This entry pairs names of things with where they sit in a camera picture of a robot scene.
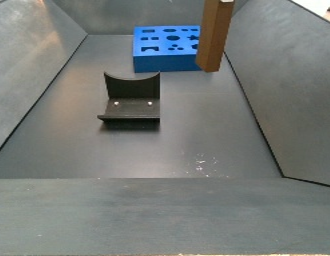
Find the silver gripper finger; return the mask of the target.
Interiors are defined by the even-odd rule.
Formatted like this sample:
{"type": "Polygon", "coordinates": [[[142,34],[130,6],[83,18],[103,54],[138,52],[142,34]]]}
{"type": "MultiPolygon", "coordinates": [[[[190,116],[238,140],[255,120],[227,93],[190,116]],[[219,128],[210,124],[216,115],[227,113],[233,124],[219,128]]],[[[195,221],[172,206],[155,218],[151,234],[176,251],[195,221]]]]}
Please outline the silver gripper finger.
{"type": "Polygon", "coordinates": [[[235,0],[219,0],[223,3],[233,3],[235,0]]]}

